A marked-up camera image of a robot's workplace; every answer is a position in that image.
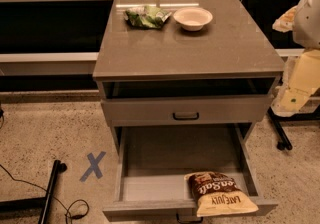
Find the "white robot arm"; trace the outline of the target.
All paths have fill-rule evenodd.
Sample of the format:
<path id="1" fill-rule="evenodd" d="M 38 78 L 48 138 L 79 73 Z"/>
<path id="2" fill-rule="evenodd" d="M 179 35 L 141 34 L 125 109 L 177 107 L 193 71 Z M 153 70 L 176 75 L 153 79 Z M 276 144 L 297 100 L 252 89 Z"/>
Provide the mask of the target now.
<path id="1" fill-rule="evenodd" d="M 281 117 L 297 114 L 320 88 L 320 0 L 300 0 L 278 18 L 272 28 L 293 32 L 293 41 L 303 53 L 285 63 L 282 85 L 271 108 Z"/>

